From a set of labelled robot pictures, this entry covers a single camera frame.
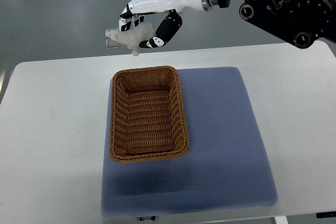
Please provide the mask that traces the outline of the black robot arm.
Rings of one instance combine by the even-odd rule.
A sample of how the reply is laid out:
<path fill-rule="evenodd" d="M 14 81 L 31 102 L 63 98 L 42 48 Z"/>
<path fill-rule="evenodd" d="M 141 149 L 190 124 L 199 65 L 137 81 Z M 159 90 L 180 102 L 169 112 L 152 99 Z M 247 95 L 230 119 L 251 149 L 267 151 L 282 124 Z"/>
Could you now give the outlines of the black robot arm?
<path fill-rule="evenodd" d="M 162 47 L 181 27 L 185 9 L 207 12 L 229 4 L 230 0 L 131 0 L 120 15 L 119 29 L 124 33 L 139 28 L 145 15 L 166 13 L 156 32 L 139 42 L 141 48 Z M 335 41 L 335 0 L 244 0 L 239 15 L 300 49 L 319 38 Z"/>

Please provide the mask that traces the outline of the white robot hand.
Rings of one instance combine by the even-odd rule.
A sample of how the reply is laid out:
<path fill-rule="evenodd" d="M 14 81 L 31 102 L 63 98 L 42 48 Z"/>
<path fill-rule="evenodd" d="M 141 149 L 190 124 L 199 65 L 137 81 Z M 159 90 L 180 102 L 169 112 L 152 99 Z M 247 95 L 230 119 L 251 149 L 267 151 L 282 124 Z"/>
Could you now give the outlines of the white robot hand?
<path fill-rule="evenodd" d="M 208 12 L 217 4 L 217 0 L 131 0 L 126 5 L 119 19 L 119 30 L 127 31 L 136 28 L 144 22 L 144 15 L 151 13 L 163 13 L 169 10 L 154 35 L 140 42 L 140 48 L 158 48 L 165 46 L 182 27 L 182 18 L 179 13 L 185 9 L 197 12 Z"/>

